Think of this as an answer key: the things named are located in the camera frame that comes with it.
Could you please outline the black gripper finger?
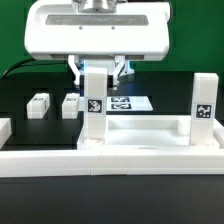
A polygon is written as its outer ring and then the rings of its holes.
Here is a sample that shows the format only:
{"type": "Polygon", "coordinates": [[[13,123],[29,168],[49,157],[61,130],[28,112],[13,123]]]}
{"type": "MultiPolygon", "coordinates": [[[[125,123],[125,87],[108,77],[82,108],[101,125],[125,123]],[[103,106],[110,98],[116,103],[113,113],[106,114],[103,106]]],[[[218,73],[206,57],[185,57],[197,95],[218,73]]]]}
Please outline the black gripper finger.
{"type": "Polygon", "coordinates": [[[68,65],[75,76],[74,85],[80,89],[84,87],[84,61],[78,56],[69,55],[68,65]]]}
{"type": "Polygon", "coordinates": [[[119,85],[119,76],[122,74],[125,68],[125,57],[115,56],[109,63],[108,71],[108,87],[116,90],[119,85]]]}

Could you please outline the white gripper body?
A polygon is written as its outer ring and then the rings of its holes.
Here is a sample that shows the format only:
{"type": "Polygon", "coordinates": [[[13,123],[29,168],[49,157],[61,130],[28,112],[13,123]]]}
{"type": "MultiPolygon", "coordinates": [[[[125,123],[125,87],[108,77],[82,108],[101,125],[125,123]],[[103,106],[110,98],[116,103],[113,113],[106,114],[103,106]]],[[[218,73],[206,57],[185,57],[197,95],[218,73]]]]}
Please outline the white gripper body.
{"type": "Polygon", "coordinates": [[[111,13],[79,10],[74,0],[38,0],[28,13],[24,45],[39,60],[124,56],[160,61],[169,51],[167,2],[119,3],[111,13]]]}

